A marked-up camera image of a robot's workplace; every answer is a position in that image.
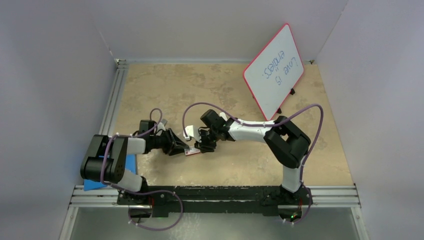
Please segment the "white stapler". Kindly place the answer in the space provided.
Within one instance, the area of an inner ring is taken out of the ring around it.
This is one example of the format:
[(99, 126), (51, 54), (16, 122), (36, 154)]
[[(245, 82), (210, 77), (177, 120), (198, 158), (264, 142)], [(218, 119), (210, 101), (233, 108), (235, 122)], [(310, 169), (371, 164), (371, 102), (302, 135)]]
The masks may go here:
[(186, 126), (183, 130), (183, 137), (186, 141), (191, 141), (192, 139), (200, 141), (201, 137), (199, 134), (199, 128), (195, 125)]

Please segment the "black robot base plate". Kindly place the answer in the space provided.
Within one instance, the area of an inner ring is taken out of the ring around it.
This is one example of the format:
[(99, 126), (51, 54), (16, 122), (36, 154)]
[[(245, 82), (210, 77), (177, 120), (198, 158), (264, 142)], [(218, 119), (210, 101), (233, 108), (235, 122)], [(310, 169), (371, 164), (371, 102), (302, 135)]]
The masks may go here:
[(117, 204), (152, 208), (154, 218), (170, 213), (261, 214), (297, 219), (302, 207), (312, 205), (307, 187), (289, 192), (277, 185), (265, 186), (148, 186), (141, 194), (120, 190)]

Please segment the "black whiteboard easel stand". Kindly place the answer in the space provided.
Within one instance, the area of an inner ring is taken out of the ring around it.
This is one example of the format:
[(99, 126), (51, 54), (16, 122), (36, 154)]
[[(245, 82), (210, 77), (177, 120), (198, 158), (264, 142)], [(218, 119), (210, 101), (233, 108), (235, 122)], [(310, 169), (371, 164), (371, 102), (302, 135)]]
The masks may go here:
[(253, 91), (251, 92), (251, 95), (262, 115), (266, 119), (271, 119), (275, 115), (282, 113), (283, 104), (287, 101), (289, 96), (292, 96), (295, 93), (296, 92), (293, 88), (273, 88)]

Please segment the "red white staple box sleeve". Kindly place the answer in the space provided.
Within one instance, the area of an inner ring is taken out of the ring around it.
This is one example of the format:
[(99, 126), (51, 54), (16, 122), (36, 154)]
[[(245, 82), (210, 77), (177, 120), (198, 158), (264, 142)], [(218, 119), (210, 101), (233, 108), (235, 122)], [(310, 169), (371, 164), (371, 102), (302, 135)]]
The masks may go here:
[(192, 155), (196, 155), (196, 154), (200, 154), (201, 151), (195, 147), (190, 147), (184, 150), (184, 155), (187, 156), (192, 156)]

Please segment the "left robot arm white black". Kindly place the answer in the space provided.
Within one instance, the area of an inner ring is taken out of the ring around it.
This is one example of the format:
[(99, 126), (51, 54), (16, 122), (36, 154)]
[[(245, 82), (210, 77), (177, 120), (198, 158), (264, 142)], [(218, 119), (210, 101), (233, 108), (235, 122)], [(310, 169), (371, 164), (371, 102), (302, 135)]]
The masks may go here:
[(147, 180), (126, 168), (128, 155), (148, 154), (151, 150), (161, 149), (165, 155), (183, 154), (189, 146), (171, 128), (162, 122), (141, 120), (141, 136), (117, 136), (95, 134), (87, 148), (80, 167), (84, 180), (110, 184), (121, 190), (129, 191), (129, 197), (138, 205), (149, 199)]

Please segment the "red framed whiteboard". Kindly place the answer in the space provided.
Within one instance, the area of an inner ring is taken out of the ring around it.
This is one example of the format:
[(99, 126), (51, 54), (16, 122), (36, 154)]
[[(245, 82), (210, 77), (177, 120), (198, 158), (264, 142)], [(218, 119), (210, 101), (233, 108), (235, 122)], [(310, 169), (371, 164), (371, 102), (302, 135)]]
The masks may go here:
[(286, 23), (243, 71), (243, 79), (268, 121), (305, 71), (291, 26)]

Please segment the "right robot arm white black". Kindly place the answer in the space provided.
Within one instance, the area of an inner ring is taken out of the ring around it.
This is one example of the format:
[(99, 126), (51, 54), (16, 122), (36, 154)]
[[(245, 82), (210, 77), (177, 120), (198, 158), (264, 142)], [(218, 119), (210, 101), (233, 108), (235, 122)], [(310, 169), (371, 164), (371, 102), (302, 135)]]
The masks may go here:
[(213, 153), (218, 141), (251, 141), (266, 144), (282, 165), (283, 179), (280, 196), (288, 204), (300, 198), (301, 165), (308, 154), (311, 140), (287, 117), (281, 115), (271, 121), (246, 121), (226, 118), (212, 109), (201, 117), (203, 126), (188, 125), (184, 138), (195, 139), (201, 153)]

